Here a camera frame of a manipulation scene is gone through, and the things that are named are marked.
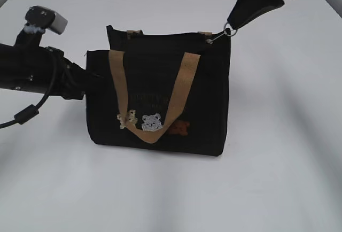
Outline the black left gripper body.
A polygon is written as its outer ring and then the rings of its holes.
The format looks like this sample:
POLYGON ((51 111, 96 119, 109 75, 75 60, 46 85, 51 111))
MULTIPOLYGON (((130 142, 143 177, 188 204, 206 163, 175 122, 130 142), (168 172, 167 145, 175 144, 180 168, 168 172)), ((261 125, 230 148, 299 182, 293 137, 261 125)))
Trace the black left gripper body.
POLYGON ((106 80, 81 68, 55 48, 22 48, 1 44, 1 88, 82 100, 85 94, 105 89, 106 80))

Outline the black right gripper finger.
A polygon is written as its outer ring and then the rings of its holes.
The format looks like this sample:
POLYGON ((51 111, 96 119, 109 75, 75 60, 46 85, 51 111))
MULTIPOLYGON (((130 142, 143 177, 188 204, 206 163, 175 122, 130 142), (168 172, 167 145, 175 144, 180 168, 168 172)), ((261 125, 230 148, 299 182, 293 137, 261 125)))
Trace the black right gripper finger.
POLYGON ((259 16, 283 5, 283 0, 237 0, 227 22, 232 29, 238 30, 259 16))

